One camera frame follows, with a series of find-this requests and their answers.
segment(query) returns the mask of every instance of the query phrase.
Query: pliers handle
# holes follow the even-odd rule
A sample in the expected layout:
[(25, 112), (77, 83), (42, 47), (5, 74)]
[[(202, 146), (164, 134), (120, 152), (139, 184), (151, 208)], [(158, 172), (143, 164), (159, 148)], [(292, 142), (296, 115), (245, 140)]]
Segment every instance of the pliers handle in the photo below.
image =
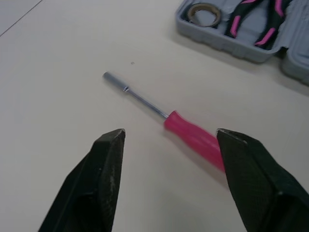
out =
[[(239, 27), (246, 16), (263, 0), (242, 0), (232, 13), (225, 35), (236, 38)], [(267, 24), (260, 37), (254, 43), (260, 48), (267, 46), (276, 38), (280, 25), (286, 17), (286, 8), (292, 0), (269, 0)]]

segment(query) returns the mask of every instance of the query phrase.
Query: screwdriver shaft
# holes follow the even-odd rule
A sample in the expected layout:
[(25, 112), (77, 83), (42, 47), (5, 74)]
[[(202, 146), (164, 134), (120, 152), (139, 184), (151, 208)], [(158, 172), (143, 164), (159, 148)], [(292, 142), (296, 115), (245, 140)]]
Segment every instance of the screwdriver shaft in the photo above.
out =
[(121, 80), (119, 80), (114, 75), (110, 74), (109, 72), (106, 72), (106, 73), (104, 73), (103, 77), (106, 80), (108, 80), (109, 82), (111, 82), (112, 84), (114, 84), (115, 86), (117, 86), (118, 88), (122, 89), (123, 92), (126, 92), (126, 93), (130, 94), (132, 97), (134, 97), (135, 99), (139, 100), (141, 103), (146, 105), (148, 108), (150, 108), (153, 111), (155, 111), (158, 115), (160, 115), (164, 119), (167, 119), (169, 117), (168, 114), (164, 113), (162, 110), (158, 109), (158, 107), (156, 107), (155, 105), (151, 104), (149, 101), (145, 100), (143, 97), (138, 95), (136, 92), (134, 92), (129, 87), (129, 85), (127, 85), (126, 83), (122, 82)]

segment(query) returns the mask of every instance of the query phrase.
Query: white table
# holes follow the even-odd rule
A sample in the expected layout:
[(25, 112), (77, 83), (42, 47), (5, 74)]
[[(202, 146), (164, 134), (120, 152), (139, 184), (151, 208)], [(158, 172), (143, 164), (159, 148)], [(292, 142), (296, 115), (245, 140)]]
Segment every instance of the white table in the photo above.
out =
[(126, 143), (113, 231), (245, 231), (225, 176), (106, 71), (212, 133), (259, 139), (309, 190), (309, 89), (277, 58), (255, 65), (178, 35), (180, 3), (45, 0), (0, 37), (0, 231), (37, 231), (67, 174), (116, 128)]

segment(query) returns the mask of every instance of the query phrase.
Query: plastic tool case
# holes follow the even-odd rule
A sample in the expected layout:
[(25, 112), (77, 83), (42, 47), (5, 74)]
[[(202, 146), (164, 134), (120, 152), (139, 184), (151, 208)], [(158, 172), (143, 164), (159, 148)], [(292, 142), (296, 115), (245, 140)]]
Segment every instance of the plastic tool case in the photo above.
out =
[[(178, 32), (194, 41), (255, 63), (265, 62), (279, 51), (286, 51), (281, 63), (282, 71), (309, 85), (309, 0), (293, 0), (290, 3), (276, 40), (266, 49), (254, 46), (254, 42), (265, 28), (269, 0), (264, 0), (248, 14), (235, 39), (224, 35), (229, 18), (240, 2), (241, 0), (185, 0), (176, 13)], [(221, 22), (216, 28), (201, 27), (189, 22), (187, 11), (196, 3), (210, 3), (220, 9)], [(205, 12), (197, 12), (195, 16), (200, 22), (211, 21), (209, 14)]]

